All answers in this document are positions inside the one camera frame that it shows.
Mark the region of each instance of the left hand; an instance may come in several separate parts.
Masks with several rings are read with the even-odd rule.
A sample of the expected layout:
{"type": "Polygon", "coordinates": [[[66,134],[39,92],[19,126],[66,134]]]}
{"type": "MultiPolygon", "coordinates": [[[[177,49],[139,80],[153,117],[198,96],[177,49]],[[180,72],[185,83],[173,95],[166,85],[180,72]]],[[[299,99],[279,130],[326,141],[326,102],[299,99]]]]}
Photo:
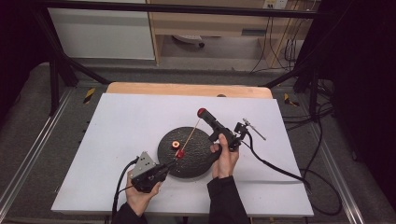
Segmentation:
{"type": "Polygon", "coordinates": [[[146,208],[149,205],[149,201],[160,192],[160,186],[162,182],[158,182],[154,188],[152,188],[150,193],[143,193],[137,191],[136,188],[132,187],[131,176],[132,171],[128,172],[127,181],[126,181],[126,202],[131,206],[132,210],[141,217],[143,213],[146,211],[146,208]]]}

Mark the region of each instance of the metal probe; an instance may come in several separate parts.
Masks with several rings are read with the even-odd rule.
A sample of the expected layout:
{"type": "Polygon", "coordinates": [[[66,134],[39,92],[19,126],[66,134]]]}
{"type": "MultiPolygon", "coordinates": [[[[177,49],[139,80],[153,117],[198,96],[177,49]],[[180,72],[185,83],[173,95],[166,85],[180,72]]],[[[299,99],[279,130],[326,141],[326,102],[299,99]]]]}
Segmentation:
{"type": "Polygon", "coordinates": [[[257,130],[254,128],[254,126],[251,126],[250,122],[249,122],[247,119],[242,119],[242,120],[245,122],[245,124],[246,124],[247,126],[250,126],[250,128],[253,129],[253,131],[256,132],[262,139],[264,139],[264,141],[267,140],[264,136],[262,136],[262,135],[259,133],[259,131],[257,131],[257,130]]]}

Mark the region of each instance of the sleeve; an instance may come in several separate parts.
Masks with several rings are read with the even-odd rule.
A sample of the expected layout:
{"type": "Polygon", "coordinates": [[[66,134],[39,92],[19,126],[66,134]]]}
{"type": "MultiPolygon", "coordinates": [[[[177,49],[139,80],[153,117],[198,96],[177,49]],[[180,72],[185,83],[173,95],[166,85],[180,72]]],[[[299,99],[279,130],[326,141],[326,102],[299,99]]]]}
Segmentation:
{"type": "Polygon", "coordinates": [[[114,217],[112,224],[148,224],[145,215],[139,217],[128,203],[121,206],[120,210],[114,217]]]}
{"type": "Polygon", "coordinates": [[[209,223],[249,224],[233,176],[214,178],[207,184],[210,197],[209,223]]]}

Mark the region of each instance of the gray floor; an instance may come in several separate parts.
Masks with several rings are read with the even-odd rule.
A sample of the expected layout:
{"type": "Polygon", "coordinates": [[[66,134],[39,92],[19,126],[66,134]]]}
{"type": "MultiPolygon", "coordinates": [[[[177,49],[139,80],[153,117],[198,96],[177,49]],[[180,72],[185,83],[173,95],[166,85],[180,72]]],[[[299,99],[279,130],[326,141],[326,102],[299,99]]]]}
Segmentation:
{"type": "MultiPolygon", "coordinates": [[[[194,84],[224,84],[256,86],[280,76],[285,71],[262,71],[249,74],[248,71],[257,63],[261,55],[258,43],[254,39],[205,38],[205,47],[178,43],[168,37],[165,39],[163,63],[159,66],[153,62],[119,62],[109,64],[86,61],[92,70],[103,77],[117,81],[134,82],[170,82],[194,84]]],[[[261,62],[258,68],[265,68],[261,62]]],[[[25,223],[97,223],[103,217],[66,216],[50,211],[56,197],[54,192],[62,185],[77,150],[78,141],[88,127],[87,121],[106,86],[98,85],[79,74],[80,85],[72,92],[70,101],[59,122],[52,131],[48,142],[43,147],[38,160],[27,177],[14,204],[7,213],[6,222],[25,223]],[[96,92],[89,104],[82,103],[90,86],[96,92]]],[[[300,106],[285,105],[283,94],[288,93],[292,101],[306,97],[292,91],[292,78],[281,87],[273,89],[283,116],[301,116],[304,111],[300,106]]],[[[31,74],[21,92],[21,99],[10,109],[0,130],[0,192],[3,192],[12,176],[17,172],[35,138],[44,126],[50,111],[50,77],[46,66],[37,67],[31,74]]],[[[373,180],[363,163],[352,160],[351,152],[336,118],[323,119],[323,133],[332,154],[345,177],[353,197],[361,210],[366,223],[396,223],[394,210],[373,180]]],[[[305,167],[317,143],[309,125],[289,132],[290,143],[299,167],[305,167]]],[[[330,180],[320,154],[315,159],[312,169],[330,180]]],[[[337,201],[329,188],[316,178],[309,176],[313,187],[311,202],[327,211],[336,208],[337,201]]],[[[151,217],[150,223],[177,223],[179,217],[151,217]]],[[[276,223],[304,223],[301,218],[275,218],[276,223]]],[[[315,211],[309,218],[310,223],[348,223],[345,212],[328,217],[315,211]]],[[[193,217],[190,223],[206,223],[205,217],[193,217]]],[[[255,218],[254,223],[274,223],[269,217],[255,218]]]]}

